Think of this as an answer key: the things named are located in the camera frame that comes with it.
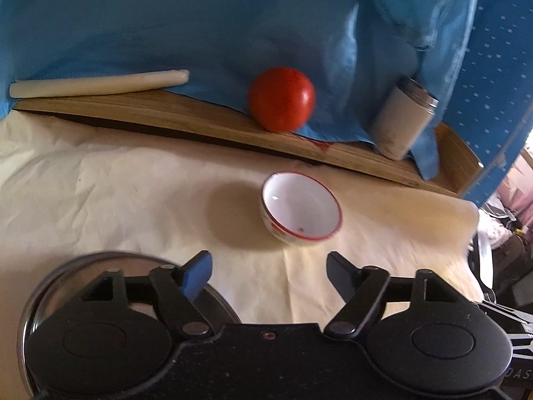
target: red tomato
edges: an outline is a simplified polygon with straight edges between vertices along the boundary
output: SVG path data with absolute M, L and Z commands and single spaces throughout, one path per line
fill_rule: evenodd
M 261 73 L 248 92 L 254 118 L 271 132 L 291 132 L 303 126 L 313 112 L 316 94 L 311 81 L 291 68 Z

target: wooden shelf edge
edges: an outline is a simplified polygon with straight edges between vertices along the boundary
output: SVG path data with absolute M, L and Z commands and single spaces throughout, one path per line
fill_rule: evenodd
M 313 143 L 294 134 L 273 134 L 235 110 L 162 90 L 24 99 L 19 100 L 13 109 L 115 120 L 193 133 L 287 153 L 454 197 L 479 172 L 479 160 L 474 153 L 443 124 L 437 130 L 441 172 L 435 179 L 424 181 L 412 161 L 392 161 L 375 153 L 365 143 Z

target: thermos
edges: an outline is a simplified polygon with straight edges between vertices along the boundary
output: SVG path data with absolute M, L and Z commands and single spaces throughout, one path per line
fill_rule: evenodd
M 439 101 L 419 83 L 402 78 L 370 127 L 379 153 L 402 160 L 435 115 Z

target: bowl with red rim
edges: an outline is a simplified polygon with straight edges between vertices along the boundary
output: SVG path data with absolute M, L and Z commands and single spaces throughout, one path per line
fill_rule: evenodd
M 297 172 L 275 173 L 265 180 L 261 215 L 271 233 L 290 245 L 323 242 L 342 226 L 342 211 L 331 191 Z

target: screw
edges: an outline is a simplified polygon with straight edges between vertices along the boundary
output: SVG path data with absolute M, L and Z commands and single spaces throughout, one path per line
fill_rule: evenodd
M 347 336 L 355 332 L 355 326 L 350 322 L 344 320 L 338 320 L 337 322 L 330 323 L 328 329 L 332 334 L 338 336 Z
M 183 332 L 187 335 L 204 335 L 209 332 L 209 326 L 204 322 L 188 322 L 183 325 Z
M 276 333 L 271 331 L 265 331 L 261 335 L 265 340 L 275 340 L 277 337 Z

